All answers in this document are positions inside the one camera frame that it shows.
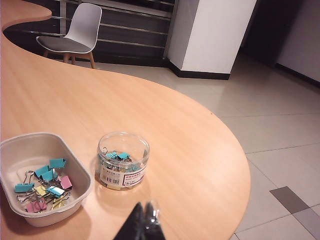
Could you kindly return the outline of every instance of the tiled floor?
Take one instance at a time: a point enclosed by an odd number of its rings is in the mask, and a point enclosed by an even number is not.
[[[178,78],[160,67],[97,67],[184,93],[232,130],[247,155],[252,185],[247,211],[232,240],[320,240],[319,88],[243,55],[229,80]],[[292,215],[269,192],[285,186],[311,208]]]

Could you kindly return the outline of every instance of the clear plastic jar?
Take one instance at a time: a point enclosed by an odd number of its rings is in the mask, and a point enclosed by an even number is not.
[[[141,136],[127,132],[110,132],[98,144],[95,178],[105,187],[128,190],[145,175],[149,144]]]

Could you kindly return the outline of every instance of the pink binder clip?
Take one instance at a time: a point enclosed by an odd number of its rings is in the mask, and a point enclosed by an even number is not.
[[[68,176],[61,177],[60,181],[61,181],[60,184],[63,189],[68,189],[68,188],[72,187],[71,181]]]

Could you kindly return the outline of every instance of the gray floor tile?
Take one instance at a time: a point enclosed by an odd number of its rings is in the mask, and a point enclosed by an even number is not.
[[[272,193],[291,214],[309,208],[309,206],[287,186],[271,190],[270,193]]]
[[[290,214],[269,192],[276,186],[249,162],[251,193],[249,204],[236,233]]]
[[[315,238],[292,216],[238,232],[240,240],[315,240]]]
[[[320,240],[320,216],[311,208],[293,214],[316,240]]]
[[[312,207],[312,210],[318,214],[318,216],[320,216],[320,204],[319,205],[316,205],[316,206],[313,206]]]
[[[288,186],[308,206],[320,204],[319,145],[247,154],[278,188]]]

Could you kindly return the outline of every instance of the white wall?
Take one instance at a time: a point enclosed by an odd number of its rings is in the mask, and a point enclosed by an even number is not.
[[[172,37],[168,50],[168,59],[179,69],[182,68],[189,37],[191,34],[199,0],[179,0],[175,16]]]
[[[188,42],[181,41],[187,34],[179,29],[191,15],[178,8],[180,21],[176,19],[174,24],[168,58],[184,71],[229,74],[255,3],[256,0],[200,0]]]
[[[320,1],[306,0],[277,61],[320,82]]]

